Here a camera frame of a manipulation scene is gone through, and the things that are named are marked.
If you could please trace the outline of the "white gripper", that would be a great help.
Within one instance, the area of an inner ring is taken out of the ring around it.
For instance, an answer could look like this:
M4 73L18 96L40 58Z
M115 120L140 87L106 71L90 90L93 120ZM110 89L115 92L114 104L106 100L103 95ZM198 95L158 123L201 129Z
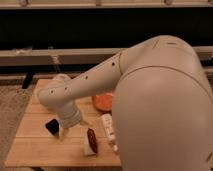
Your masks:
M62 126L59 129L59 140L63 141L69 132L68 128L77 125L80 122L81 126L92 127L93 125L87 120L82 120L81 111L78 109L74 101L70 101L56 110L59 118L59 124Z

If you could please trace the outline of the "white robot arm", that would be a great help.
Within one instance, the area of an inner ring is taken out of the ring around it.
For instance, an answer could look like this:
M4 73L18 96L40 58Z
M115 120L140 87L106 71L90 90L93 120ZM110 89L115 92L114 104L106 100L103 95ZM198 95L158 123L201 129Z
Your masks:
M187 42L148 39L74 79L57 75L37 96L69 128L81 120L74 100L109 91L123 171L211 171L213 91Z

